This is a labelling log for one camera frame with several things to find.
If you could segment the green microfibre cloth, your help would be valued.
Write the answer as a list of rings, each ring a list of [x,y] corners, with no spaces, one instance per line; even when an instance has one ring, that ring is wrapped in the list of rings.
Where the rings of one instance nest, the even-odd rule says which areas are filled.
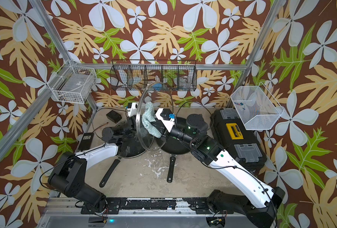
[[[162,133],[152,125],[152,122],[156,122],[156,120],[153,103],[149,101],[145,104],[145,112],[142,115],[142,124],[149,134],[156,138],[161,138]]]

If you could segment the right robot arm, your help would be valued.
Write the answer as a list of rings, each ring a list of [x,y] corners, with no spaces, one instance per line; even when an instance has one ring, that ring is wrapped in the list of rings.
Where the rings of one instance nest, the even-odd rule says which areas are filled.
[[[217,170],[233,183],[241,196],[214,190],[207,198],[209,209],[214,212],[240,213],[258,228],[270,228],[277,223],[277,211],[285,192],[260,181],[220,143],[208,136],[209,125],[201,114],[176,118],[166,108],[147,108],[142,123],[158,139],[158,144],[170,154],[191,153],[205,167]]]

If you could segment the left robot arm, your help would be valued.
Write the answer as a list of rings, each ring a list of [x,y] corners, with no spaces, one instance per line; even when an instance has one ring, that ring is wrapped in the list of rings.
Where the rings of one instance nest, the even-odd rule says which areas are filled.
[[[106,210],[106,196],[85,183],[86,171],[94,165],[117,156],[100,182],[103,187],[121,158],[139,156],[145,150],[136,138],[136,113],[138,104],[127,106],[127,120],[102,131],[104,144],[81,154],[68,153],[52,170],[48,184],[62,194],[82,201],[93,213]]]

